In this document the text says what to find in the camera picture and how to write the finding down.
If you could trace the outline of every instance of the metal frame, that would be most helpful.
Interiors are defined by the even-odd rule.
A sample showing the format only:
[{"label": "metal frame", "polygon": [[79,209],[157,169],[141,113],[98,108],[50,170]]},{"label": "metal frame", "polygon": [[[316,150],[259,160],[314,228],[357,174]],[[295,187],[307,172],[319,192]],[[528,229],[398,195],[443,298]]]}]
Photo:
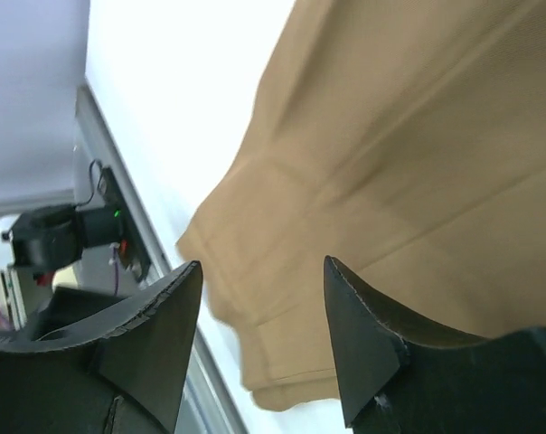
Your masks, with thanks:
[{"label": "metal frame", "polygon": [[[146,217],[137,191],[114,144],[108,127],[88,86],[79,88],[76,107],[77,122],[85,138],[85,146],[105,165],[110,165],[132,212],[136,226],[148,248],[152,266],[146,279],[149,285],[170,272],[155,231]],[[207,344],[197,329],[191,360],[184,386],[184,396],[196,407],[193,409],[207,432],[215,434],[246,433],[247,430],[227,391]]]}]

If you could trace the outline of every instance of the white wall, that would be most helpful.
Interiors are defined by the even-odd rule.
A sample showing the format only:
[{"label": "white wall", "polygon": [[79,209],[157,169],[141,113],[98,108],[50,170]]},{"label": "white wall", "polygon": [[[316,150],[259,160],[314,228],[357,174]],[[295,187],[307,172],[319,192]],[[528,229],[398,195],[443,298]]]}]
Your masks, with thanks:
[{"label": "white wall", "polygon": [[71,188],[89,0],[0,0],[0,201]]},{"label": "white wall", "polygon": [[[87,78],[173,267],[174,243],[220,181],[293,0],[98,0]],[[199,327],[251,433],[347,432],[338,401],[264,411],[240,384],[236,336],[205,303]]]}]

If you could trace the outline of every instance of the white ceiling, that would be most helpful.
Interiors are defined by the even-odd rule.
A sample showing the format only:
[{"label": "white ceiling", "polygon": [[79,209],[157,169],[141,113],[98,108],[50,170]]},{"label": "white ceiling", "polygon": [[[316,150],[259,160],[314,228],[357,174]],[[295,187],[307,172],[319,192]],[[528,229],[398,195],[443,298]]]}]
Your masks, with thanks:
[{"label": "white ceiling", "polygon": [[0,0],[0,201],[71,187],[89,0]]}]

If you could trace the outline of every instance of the beige cloth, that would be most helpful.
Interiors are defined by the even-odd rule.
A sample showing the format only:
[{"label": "beige cloth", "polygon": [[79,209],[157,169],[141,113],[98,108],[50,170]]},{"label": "beige cloth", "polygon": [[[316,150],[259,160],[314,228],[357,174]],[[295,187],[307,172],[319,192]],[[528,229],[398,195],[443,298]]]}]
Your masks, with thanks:
[{"label": "beige cloth", "polygon": [[178,248],[267,409],[337,396],[326,254],[470,333],[546,325],[546,0],[297,0]]}]

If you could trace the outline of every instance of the black cable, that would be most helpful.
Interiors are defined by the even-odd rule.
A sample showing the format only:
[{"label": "black cable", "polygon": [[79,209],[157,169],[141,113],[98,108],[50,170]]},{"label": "black cable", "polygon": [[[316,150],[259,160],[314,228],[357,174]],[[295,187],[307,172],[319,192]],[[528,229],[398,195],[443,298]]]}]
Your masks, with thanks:
[{"label": "black cable", "polygon": [[118,286],[120,284],[120,259],[118,258],[117,245],[112,246],[112,266],[114,267],[114,297],[118,296]]},{"label": "black cable", "polygon": [[[94,184],[94,178],[92,176],[93,175],[92,172],[93,172],[93,169],[94,169],[95,165],[97,165],[99,167],[99,170],[100,170],[99,180],[97,181],[96,185]],[[94,159],[94,160],[92,160],[90,162],[90,165],[89,165],[90,197],[85,202],[77,203],[76,206],[86,206],[86,205],[88,205],[89,203],[92,202],[92,199],[94,199],[94,195],[96,194],[97,186],[102,181],[102,176],[103,176],[102,169],[103,168],[104,168],[104,165],[98,159]]]}]

